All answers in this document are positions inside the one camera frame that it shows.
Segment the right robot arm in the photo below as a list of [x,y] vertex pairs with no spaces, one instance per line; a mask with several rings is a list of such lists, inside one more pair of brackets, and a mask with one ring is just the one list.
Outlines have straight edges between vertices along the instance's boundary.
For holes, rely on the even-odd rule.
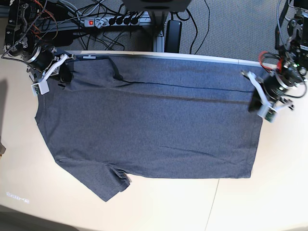
[[22,62],[33,83],[38,83],[60,61],[57,47],[73,41],[73,34],[64,29],[73,21],[70,11],[58,2],[49,0],[3,1],[8,6],[2,59]]

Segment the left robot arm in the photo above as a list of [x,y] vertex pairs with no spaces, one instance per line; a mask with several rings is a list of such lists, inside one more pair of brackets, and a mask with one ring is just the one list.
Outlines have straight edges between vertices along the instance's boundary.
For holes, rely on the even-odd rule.
[[255,87],[249,112],[264,106],[273,114],[278,102],[292,109],[292,99],[303,98],[308,91],[308,2],[287,0],[283,8],[277,6],[276,19],[277,54],[262,51],[258,57],[265,77],[243,73]]

